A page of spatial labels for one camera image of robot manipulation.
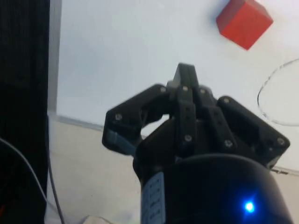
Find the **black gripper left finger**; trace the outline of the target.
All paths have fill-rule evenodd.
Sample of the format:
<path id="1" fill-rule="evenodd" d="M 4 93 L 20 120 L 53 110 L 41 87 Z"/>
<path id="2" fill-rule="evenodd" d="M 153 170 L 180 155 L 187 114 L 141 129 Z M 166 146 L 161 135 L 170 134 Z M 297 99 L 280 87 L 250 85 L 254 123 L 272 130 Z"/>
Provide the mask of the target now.
<path id="1" fill-rule="evenodd" d="M 193 89 L 197 75 L 193 65 L 179 63 L 173 80 L 166 86 L 155 84 L 106 113 L 103 145 L 112 151 L 134 156 L 142 142 L 141 130 L 168 114 L 170 139 L 177 153 L 189 155 L 196 144 L 196 112 Z"/>

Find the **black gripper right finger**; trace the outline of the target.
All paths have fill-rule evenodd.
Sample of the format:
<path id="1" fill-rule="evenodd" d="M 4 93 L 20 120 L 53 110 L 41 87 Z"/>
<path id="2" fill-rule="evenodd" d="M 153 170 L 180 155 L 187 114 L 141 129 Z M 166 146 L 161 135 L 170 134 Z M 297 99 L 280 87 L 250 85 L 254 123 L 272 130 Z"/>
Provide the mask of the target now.
<path id="1" fill-rule="evenodd" d="M 233 98 L 215 99 L 210 89 L 199 84 L 193 65 L 187 65 L 186 70 L 195 98 L 196 118 L 207 123 L 217 150 L 274 167 L 290 141 Z"/>

